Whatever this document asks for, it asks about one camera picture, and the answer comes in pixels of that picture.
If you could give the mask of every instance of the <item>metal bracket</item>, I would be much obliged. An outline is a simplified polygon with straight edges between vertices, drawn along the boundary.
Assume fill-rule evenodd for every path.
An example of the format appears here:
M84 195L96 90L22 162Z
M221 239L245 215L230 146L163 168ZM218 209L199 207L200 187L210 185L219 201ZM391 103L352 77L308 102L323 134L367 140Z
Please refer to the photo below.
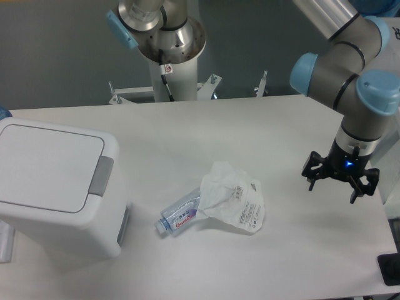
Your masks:
M217 99L215 90L221 81L221 77L213 74L206 82L197 84L197 100ZM109 86L112 96L108 102L109 104L150 103L152 101L148 101L148 99L154 98L154 91L151 86L114 89L111 81L109 82Z

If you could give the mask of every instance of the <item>white table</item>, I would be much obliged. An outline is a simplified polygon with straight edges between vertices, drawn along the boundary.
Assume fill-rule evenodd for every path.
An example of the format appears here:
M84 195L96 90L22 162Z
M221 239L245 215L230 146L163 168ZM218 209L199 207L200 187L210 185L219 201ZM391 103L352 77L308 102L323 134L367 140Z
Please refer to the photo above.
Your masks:
M301 176L328 153L341 116L302 96L14 111L113 133L134 204L116 259L44 249L17 234L0 265L6 299L326 299L390 294L377 256L396 251L379 195L350 204L330 179ZM267 216L253 236L202 221L158 236L160 210L196 188L214 161L259 179Z

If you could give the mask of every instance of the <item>crushed plastic bottle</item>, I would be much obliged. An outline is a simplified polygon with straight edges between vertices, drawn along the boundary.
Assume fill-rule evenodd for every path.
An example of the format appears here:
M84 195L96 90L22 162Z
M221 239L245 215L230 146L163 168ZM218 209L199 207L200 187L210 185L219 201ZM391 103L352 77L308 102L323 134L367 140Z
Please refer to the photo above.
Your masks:
M162 218L154 223L158 232L176 235L182 231L196 218L199 202L200 188L197 188L161 211Z

